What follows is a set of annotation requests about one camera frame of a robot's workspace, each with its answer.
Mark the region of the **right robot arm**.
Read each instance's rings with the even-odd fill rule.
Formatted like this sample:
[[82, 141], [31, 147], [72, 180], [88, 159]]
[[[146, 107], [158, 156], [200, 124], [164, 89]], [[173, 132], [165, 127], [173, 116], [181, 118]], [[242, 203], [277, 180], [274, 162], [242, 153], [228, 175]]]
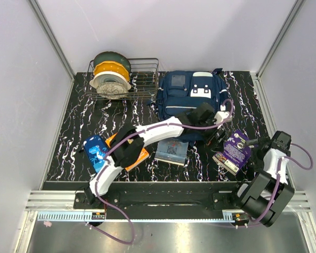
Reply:
[[249, 165], [256, 171], [251, 182], [236, 184], [229, 195], [229, 204], [241, 209], [255, 222], [270, 227], [294, 195], [286, 179], [286, 167], [291, 155], [291, 136], [276, 131], [273, 137], [247, 141], [251, 147]]

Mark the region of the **navy blue student backpack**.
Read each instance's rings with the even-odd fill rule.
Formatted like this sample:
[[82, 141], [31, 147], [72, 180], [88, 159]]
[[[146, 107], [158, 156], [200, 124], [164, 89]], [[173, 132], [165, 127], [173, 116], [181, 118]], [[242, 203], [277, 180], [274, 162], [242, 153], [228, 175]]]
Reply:
[[186, 112], [203, 102], [214, 108], [229, 103], [225, 82], [220, 70], [172, 71], [160, 80], [156, 95], [156, 108], [160, 122], [148, 127], [146, 144], [176, 138], [184, 142], [204, 141], [208, 133], [217, 130], [224, 122], [208, 127], [186, 125]]

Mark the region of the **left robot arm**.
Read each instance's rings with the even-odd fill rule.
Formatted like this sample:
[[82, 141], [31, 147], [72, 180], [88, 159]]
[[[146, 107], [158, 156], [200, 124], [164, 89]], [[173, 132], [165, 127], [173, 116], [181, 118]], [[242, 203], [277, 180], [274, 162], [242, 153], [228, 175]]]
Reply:
[[85, 203], [96, 209], [114, 179], [126, 167], [134, 164], [146, 146], [170, 138], [183, 142], [204, 141], [231, 119], [231, 111], [215, 111], [208, 103], [191, 108], [164, 121], [150, 124], [124, 125], [109, 144], [100, 135], [88, 137], [83, 151], [96, 171], [96, 176], [84, 187]]

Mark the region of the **blue 1984 book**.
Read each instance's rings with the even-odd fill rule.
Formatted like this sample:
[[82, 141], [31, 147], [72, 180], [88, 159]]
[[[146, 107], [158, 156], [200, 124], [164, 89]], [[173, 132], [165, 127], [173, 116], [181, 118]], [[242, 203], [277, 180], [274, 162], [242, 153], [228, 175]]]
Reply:
[[169, 138], [158, 142], [154, 159], [166, 163], [184, 166], [187, 155], [187, 142]]

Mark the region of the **purple book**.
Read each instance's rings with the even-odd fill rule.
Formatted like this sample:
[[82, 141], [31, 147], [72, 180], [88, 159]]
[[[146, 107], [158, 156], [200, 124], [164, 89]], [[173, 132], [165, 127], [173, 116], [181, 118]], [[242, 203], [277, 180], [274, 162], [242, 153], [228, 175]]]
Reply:
[[224, 150], [216, 152], [213, 160], [225, 168], [228, 172], [236, 175], [251, 157], [251, 148], [246, 145], [248, 137], [240, 130], [236, 130], [224, 142]]

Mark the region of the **orange treehouse book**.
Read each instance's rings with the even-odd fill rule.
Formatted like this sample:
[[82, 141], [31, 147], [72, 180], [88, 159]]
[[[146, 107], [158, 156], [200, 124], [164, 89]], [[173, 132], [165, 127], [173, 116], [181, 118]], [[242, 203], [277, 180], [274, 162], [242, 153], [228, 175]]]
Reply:
[[[116, 133], [113, 134], [111, 137], [109, 137], [108, 139], [106, 139], [106, 144], [108, 145], [108, 147], [111, 147], [111, 141], [114, 139], [114, 137], [116, 136]], [[142, 149], [138, 159], [136, 160], [135, 163], [133, 163], [131, 166], [126, 167], [125, 170], [127, 172], [131, 171], [133, 168], [137, 167], [140, 163], [142, 163], [144, 160], [146, 160], [149, 157], [149, 153], [147, 152], [147, 150], [145, 148]]]

